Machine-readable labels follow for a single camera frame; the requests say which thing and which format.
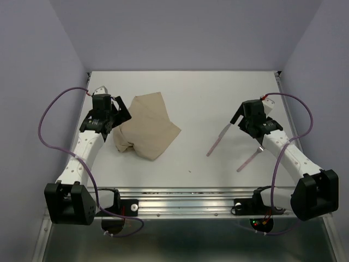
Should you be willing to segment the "beige cloth napkin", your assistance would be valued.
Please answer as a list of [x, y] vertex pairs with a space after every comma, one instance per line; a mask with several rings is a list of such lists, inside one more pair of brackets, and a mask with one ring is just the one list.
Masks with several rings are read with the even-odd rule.
[[135, 96], [129, 107], [131, 119], [113, 129], [120, 153], [134, 150], [147, 160], [156, 160], [180, 134], [171, 122], [160, 92]]

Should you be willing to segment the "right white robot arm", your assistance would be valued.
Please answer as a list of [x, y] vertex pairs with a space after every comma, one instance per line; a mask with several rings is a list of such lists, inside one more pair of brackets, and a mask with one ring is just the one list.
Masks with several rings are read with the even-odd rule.
[[282, 126], [268, 113], [270, 100], [242, 102], [231, 124], [256, 139], [288, 172], [295, 189], [264, 186], [254, 190], [251, 198], [235, 199], [235, 215], [257, 216], [271, 212], [281, 215], [292, 211], [301, 221], [334, 212], [339, 207], [339, 178], [335, 171], [324, 170], [290, 142]]

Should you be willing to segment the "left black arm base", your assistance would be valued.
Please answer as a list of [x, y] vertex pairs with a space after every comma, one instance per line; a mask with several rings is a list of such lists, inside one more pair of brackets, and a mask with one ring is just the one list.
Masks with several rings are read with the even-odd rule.
[[98, 189], [101, 207], [106, 211], [121, 216], [137, 217], [139, 201], [121, 197], [119, 190], [115, 188]]

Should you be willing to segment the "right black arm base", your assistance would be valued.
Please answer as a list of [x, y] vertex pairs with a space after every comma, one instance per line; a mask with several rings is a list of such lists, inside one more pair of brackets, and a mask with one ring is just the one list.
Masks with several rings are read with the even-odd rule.
[[251, 198], [234, 199], [231, 213], [235, 216], [282, 215], [285, 209], [271, 208], [271, 204], [264, 204], [261, 193], [268, 189], [271, 189], [271, 186], [258, 187], [253, 191]]

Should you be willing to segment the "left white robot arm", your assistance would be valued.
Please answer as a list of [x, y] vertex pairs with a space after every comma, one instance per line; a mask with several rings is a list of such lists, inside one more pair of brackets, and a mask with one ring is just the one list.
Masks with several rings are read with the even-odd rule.
[[90, 225], [99, 209], [99, 197], [87, 189], [94, 181], [91, 170], [98, 152], [111, 131], [131, 119], [121, 97], [111, 96], [105, 87], [94, 91], [92, 109], [79, 128], [77, 143], [66, 167], [54, 183], [46, 185], [44, 196], [54, 224]]

